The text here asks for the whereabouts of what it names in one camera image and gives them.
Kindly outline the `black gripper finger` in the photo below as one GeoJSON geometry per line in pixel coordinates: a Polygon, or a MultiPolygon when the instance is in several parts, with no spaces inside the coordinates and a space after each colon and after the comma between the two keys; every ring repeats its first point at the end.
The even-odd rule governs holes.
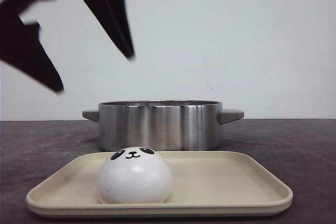
{"type": "Polygon", "coordinates": [[[125,0],[83,0],[106,34],[129,60],[135,57],[125,0]]]}

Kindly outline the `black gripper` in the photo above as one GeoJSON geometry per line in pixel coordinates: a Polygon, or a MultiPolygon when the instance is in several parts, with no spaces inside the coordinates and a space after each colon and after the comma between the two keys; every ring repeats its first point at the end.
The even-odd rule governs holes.
{"type": "Polygon", "coordinates": [[[13,22],[39,0],[4,0],[1,3],[1,60],[54,92],[64,85],[39,41],[39,23],[13,22]]]}

